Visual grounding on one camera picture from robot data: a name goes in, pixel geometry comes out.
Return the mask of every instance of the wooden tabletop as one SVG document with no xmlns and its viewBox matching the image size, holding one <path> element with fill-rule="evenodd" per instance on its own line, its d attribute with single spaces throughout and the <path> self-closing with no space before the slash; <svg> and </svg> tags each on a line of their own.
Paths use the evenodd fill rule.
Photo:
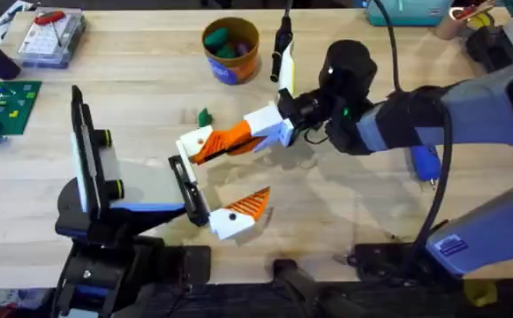
<svg viewBox="0 0 513 318">
<path fill-rule="evenodd" d="M 494 13 L 504 22 L 505 11 Z M 270 61 L 280 11 L 86 11 L 87 32 L 69 69 L 27 69 L 19 80 L 43 85 L 22 136 L 0 145 L 0 288 L 55 285 L 71 241 L 54 232 L 57 196 L 74 177 L 69 140 L 70 86 L 78 85 L 96 127 L 109 128 L 120 160 L 156 169 L 177 153 L 175 140 L 197 127 L 207 107 L 217 128 L 274 99 Z M 260 31 L 261 69 L 247 84 L 226 86 L 211 74 L 201 32 L 214 19 L 239 16 Z M 370 97 L 390 92 L 387 30 L 367 24 L 361 10 L 292 11 L 296 92 L 318 85 L 327 47 L 338 39 L 363 42 L 378 65 Z M 3 49 L 14 55 L 31 13 L 13 21 Z M 424 27 L 396 29 L 405 89 L 448 85 L 474 77 L 478 66 L 455 41 Z M 213 206 L 271 186 L 271 208 L 250 236 L 220 242 L 185 217 L 148 232 L 169 244 L 209 245 L 211 283 L 270 280 L 274 258 L 291 257 L 319 280 L 354 280 L 332 260 L 358 242 L 391 235 L 412 240 L 434 192 L 410 173 L 405 151 L 369 156 L 338 154 L 324 143 L 220 157 L 197 169 Z M 455 218 L 513 186 L 513 148 L 455 146 L 449 188 L 439 219 Z M 469 277 L 513 277 L 513 261 Z"/>
</svg>

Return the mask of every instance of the black mount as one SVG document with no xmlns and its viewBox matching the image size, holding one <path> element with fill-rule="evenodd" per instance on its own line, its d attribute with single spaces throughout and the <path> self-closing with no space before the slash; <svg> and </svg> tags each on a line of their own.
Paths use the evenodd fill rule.
<svg viewBox="0 0 513 318">
<path fill-rule="evenodd" d="M 208 246 L 166 246 L 161 238 L 137 236 L 184 210 L 136 216 L 112 209 L 109 220 L 90 221 L 81 210 L 76 179 L 64 187 L 57 205 L 57 232 L 71 237 L 73 246 L 58 280 L 54 312 L 66 315 L 78 308 L 107 318 L 132 305 L 146 284 L 190 285 L 209 280 Z"/>
<path fill-rule="evenodd" d="M 447 291 L 462 288 L 460 277 L 452 276 L 426 249 L 411 258 L 411 243 L 356 244 L 347 262 L 363 282 L 440 286 Z"/>
<path fill-rule="evenodd" d="M 334 287 L 316 283 L 294 260 L 274 261 L 274 282 L 282 285 L 301 317 L 395 317 L 389 313 L 366 310 L 348 300 Z"/>
</svg>

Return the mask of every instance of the orange can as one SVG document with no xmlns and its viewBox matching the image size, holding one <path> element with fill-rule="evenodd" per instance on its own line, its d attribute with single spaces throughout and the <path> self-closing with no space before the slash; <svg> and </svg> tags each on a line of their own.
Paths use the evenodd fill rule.
<svg viewBox="0 0 513 318">
<path fill-rule="evenodd" d="M 216 29 L 222 27 L 229 30 L 228 43 L 234 48 L 236 48 L 239 43 L 243 43 L 247 47 L 248 52 L 246 54 L 241 57 L 221 58 L 211 53 L 211 51 L 205 47 L 203 39 Z M 250 79 L 256 71 L 259 63 L 258 46 L 260 44 L 260 36 L 258 29 L 256 29 L 256 26 L 250 21 L 235 17 L 215 20 L 203 31 L 201 44 L 203 44 L 205 55 L 211 65 L 213 74 L 218 80 L 225 84 L 241 84 Z"/>
</svg>

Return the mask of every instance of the clear plastic container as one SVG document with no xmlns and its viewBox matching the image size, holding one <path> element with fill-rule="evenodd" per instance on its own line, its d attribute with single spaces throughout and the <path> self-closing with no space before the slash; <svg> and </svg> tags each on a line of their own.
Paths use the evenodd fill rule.
<svg viewBox="0 0 513 318">
<path fill-rule="evenodd" d="M 24 67 L 68 67 L 86 21 L 81 9 L 39 8 L 36 16 L 52 11 L 63 11 L 65 18 L 46 26 L 30 26 L 18 51 L 18 61 Z"/>
</svg>

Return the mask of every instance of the green block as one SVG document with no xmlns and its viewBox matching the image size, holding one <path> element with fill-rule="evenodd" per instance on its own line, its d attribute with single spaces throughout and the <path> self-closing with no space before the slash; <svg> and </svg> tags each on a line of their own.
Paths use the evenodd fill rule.
<svg viewBox="0 0 513 318">
<path fill-rule="evenodd" d="M 229 40 L 229 30 L 221 27 L 203 39 L 203 44 L 210 50 L 219 50 Z"/>
<path fill-rule="evenodd" d="M 200 128 L 205 127 L 207 125 L 211 125 L 213 123 L 213 116 L 209 114 L 207 108 L 204 108 L 200 114 L 198 115 L 198 119 L 200 121 Z"/>
</svg>

